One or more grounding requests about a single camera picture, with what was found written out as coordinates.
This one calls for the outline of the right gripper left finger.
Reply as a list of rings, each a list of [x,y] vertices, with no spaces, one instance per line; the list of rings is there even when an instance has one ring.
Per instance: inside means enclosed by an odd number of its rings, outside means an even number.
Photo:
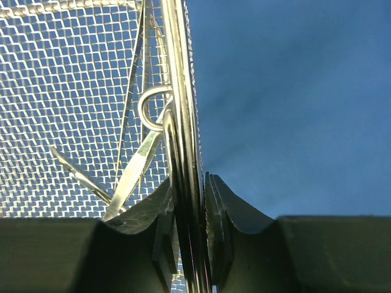
[[[177,259],[169,180],[107,222],[1,219],[2,292],[169,292]]]

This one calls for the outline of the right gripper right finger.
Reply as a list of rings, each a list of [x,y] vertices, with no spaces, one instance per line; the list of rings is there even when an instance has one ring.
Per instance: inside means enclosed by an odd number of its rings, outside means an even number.
[[[205,176],[211,275],[218,292],[389,292],[390,217],[272,219]]]

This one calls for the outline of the blue surgical wrap cloth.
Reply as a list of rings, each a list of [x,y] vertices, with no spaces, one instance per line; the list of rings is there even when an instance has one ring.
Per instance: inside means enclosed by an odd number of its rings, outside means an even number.
[[[189,1],[203,167],[270,217],[390,214],[390,2]]]

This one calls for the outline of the wire mesh instrument tray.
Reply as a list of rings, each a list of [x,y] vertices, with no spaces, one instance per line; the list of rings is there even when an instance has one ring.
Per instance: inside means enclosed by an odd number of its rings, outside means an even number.
[[[128,211],[169,180],[178,242],[170,291],[211,292],[194,62],[185,1],[1,2],[1,219],[88,218],[166,108]]]

